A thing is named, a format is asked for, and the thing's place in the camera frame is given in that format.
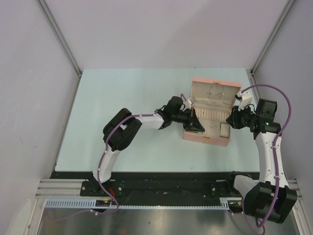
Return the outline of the beige ring cushion block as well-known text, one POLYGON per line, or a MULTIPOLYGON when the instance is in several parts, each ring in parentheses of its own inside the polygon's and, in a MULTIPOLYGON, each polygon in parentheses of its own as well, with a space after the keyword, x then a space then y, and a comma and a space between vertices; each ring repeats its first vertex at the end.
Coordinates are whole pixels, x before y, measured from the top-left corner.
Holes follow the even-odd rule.
POLYGON ((229 133, 230 133, 230 125, 228 123, 221 123, 220 124, 220 137, 228 139, 229 133))

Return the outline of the pink jewelry box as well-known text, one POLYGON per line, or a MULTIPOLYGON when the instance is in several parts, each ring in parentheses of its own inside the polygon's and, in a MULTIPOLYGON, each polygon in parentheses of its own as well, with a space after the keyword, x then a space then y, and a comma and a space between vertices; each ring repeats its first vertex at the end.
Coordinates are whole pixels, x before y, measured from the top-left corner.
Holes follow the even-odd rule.
POLYGON ((183 138, 186 141, 227 146, 230 142, 230 133, 228 139, 221 138, 220 124, 226 123, 230 116, 235 95, 241 87, 241 83, 238 82, 193 78, 190 96, 194 97, 196 102, 191 108, 195 109, 205 132, 184 131, 183 138))

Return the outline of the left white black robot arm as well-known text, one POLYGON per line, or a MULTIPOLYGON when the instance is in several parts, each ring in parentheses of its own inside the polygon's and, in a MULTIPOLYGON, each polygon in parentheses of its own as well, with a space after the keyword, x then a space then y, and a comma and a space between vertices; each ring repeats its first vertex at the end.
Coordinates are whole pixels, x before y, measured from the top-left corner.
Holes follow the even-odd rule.
POLYGON ((108 190, 108 181, 112 169, 121 151, 125 150, 140 130, 162 130, 172 124, 181 123, 184 130, 204 132, 205 128, 196 116, 191 104, 196 100, 173 96, 168 103, 152 114, 133 114, 127 108, 121 109, 103 128, 105 150, 98 167, 93 171, 94 181, 91 190, 96 195, 104 195, 108 190))

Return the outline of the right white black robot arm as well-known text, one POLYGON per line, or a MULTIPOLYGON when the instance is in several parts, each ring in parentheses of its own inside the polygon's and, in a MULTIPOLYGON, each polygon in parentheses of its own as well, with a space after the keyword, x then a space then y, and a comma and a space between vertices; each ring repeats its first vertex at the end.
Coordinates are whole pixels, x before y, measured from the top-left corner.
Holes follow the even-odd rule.
POLYGON ((286 180, 280 153, 281 125, 274 122, 277 102, 260 99, 256 110, 252 99, 236 96, 239 105, 233 106, 226 122, 234 129, 247 127, 253 133, 260 164, 259 181, 248 175, 234 172, 233 179, 225 184, 230 196, 242 196, 246 215, 282 224, 297 201, 296 191, 286 180))

